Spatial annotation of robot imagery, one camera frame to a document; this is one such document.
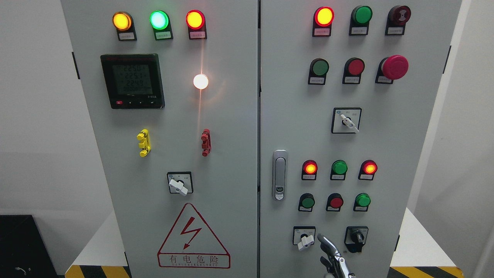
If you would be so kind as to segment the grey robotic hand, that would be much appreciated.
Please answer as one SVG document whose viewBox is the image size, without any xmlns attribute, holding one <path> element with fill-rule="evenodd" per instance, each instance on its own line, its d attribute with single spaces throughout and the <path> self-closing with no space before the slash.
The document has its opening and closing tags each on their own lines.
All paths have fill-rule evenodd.
<svg viewBox="0 0 494 278">
<path fill-rule="evenodd" d="M 356 278 L 347 266 L 346 260 L 339 252 L 338 248 L 323 234 L 317 234 L 320 248 L 326 253 L 327 259 L 320 257 L 320 262 L 326 267 L 328 274 L 325 278 Z"/>
</svg>

